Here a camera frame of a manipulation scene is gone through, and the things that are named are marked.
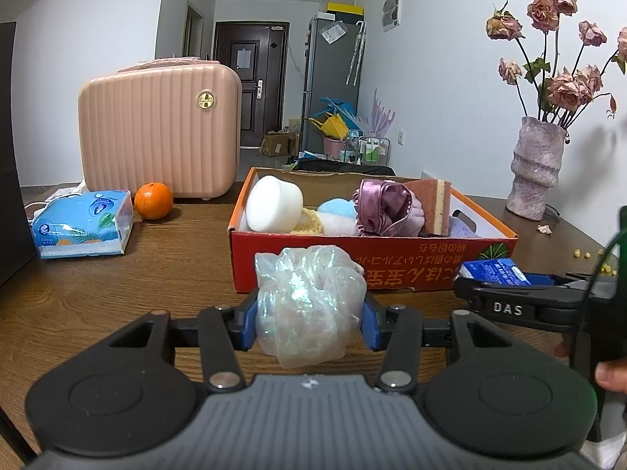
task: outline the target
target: red cardboard box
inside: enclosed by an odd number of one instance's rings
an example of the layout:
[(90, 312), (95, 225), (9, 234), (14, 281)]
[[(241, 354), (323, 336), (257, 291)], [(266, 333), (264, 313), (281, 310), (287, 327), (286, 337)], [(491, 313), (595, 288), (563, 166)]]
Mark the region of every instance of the red cardboard box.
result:
[[(350, 199), (362, 179), (371, 178), (354, 173), (312, 174), (252, 168), (228, 228), (233, 282), (239, 293), (250, 293), (257, 287), (257, 252), (279, 254), (284, 248), (335, 245), (348, 252), (353, 261), (364, 268), (369, 289), (437, 291), (453, 288), (453, 278), (462, 262), (507, 257), (512, 254), (518, 239), (505, 224), (455, 189), (451, 191), (451, 214), (457, 210), (463, 212), (477, 224), (476, 233), (481, 238), (324, 237), (255, 233), (246, 225), (244, 209), (250, 189), (266, 175), (297, 184), (303, 192), (305, 207), (310, 208), (317, 208), (333, 198)], [(397, 182), (412, 180), (387, 178)]]

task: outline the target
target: table surface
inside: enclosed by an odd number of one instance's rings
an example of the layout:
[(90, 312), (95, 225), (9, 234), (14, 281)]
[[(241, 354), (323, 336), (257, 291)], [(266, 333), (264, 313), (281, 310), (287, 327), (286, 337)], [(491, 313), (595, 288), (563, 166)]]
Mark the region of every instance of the table surface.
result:
[[(209, 202), (178, 201), (159, 222), (136, 221), (126, 254), (118, 257), (32, 260), (0, 287), (0, 405), (34, 445), (24, 418), (24, 397), (43, 373), (105, 335), (156, 308), (174, 318), (195, 316), (206, 306), (235, 305), (244, 295), (233, 289), (227, 225), (241, 188), (236, 184)], [(547, 220), (552, 235), (537, 231), (538, 223), (505, 210), (505, 201), (474, 198), (519, 235), (513, 259), (525, 271), (564, 274), (590, 272), (600, 248), (571, 224)], [(576, 259), (574, 249), (592, 259)], [(447, 318), (463, 306), (451, 291), (412, 293), (386, 291), (375, 295), (382, 304), (417, 307), (427, 317)], [(509, 328), (536, 348), (551, 351), (557, 334)], [(249, 380), (256, 373), (286, 373), (274, 357), (253, 349), (238, 354)], [(381, 362), (356, 341), (341, 360), (290, 373), (362, 373), (372, 376)], [(198, 349), (177, 351), (176, 365), (201, 380)], [(444, 367), (444, 350), (422, 350), (420, 380)], [(0, 441), (0, 468), (20, 467)]]

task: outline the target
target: finger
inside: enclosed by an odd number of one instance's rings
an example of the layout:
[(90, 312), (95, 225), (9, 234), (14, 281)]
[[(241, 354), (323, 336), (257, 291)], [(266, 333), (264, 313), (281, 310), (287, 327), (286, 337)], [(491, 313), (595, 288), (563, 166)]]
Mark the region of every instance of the finger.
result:
[(594, 378), (605, 390), (627, 394), (627, 360), (600, 362), (594, 372)]

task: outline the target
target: blue ball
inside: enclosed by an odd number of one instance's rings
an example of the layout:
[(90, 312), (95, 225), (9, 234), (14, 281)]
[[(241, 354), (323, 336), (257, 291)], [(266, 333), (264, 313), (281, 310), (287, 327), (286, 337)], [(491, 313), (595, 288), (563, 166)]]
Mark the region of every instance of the blue ball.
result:
[(333, 200), (324, 202), (318, 208), (318, 212), (334, 213), (336, 215), (343, 215), (344, 217), (350, 217), (355, 219), (357, 217), (357, 211), (355, 210), (355, 203), (349, 200), (343, 200), (341, 198), (335, 198)]

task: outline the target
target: pink ceramic vase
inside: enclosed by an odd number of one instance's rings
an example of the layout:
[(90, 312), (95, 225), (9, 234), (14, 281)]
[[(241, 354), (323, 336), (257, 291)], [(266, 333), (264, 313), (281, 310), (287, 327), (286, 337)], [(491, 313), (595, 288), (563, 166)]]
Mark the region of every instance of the pink ceramic vase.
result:
[(508, 210), (532, 221), (542, 219), (549, 188), (558, 182), (565, 136), (566, 131), (558, 125), (523, 117), (513, 149), (515, 177), (507, 198)]

